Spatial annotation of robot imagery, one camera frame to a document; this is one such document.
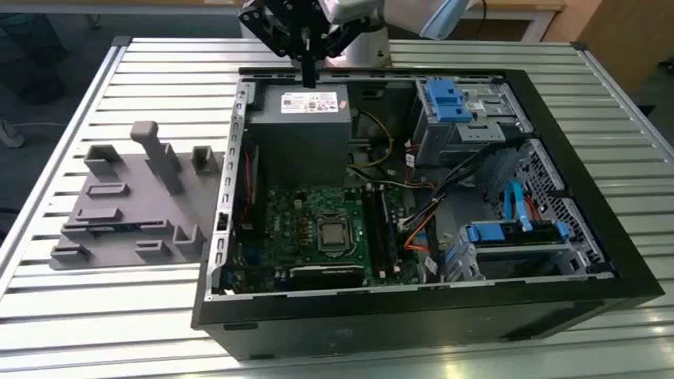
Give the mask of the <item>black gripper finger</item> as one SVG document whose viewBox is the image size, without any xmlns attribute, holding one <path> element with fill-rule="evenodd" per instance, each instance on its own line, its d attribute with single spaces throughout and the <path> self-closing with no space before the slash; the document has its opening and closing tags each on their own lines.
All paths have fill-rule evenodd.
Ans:
<svg viewBox="0 0 674 379">
<path fill-rule="evenodd" d="M 317 21 L 310 27 L 310 87 L 317 87 L 318 63 L 335 58 L 369 27 L 369 18 L 362 17 L 329 31 L 327 21 Z"/>
<path fill-rule="evenodd" d="M 302 26 L 293 19 L 293 1 L 245 1 L 238 19 L 278 57 L 289 57 L 302 71 L 302 85 L 311 87 L 311 60 Z"/>
</svg>

